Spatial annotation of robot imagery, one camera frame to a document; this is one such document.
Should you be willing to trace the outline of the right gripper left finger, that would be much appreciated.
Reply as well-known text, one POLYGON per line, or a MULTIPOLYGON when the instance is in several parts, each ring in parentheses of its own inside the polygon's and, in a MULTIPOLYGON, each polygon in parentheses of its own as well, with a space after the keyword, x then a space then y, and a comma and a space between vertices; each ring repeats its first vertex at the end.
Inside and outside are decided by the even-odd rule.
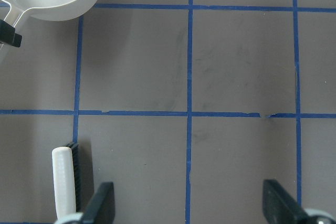
POLYGON ((113 182, 102 183, 81 217, 81 223, 113 223, 115 219, 113 182))

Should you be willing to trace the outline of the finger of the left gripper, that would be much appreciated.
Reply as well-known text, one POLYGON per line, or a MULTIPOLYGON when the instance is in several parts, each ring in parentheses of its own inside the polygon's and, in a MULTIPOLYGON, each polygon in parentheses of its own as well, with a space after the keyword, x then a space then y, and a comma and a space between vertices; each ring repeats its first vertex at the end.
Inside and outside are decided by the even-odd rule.
POLYGON ((15 28, 1 19, 1 37, 0 41, 4 45, 19 48, 22 43, 22 35, 15 32, 15 28))

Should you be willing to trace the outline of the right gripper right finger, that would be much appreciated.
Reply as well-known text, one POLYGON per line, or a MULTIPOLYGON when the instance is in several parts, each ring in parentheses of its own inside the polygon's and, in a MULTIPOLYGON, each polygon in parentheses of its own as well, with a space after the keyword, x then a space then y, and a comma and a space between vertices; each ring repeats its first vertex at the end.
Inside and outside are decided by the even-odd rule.
POLYGON ((262 209, 268 223, 305 223, 307 213, 275 179, 263 181, 262 209))

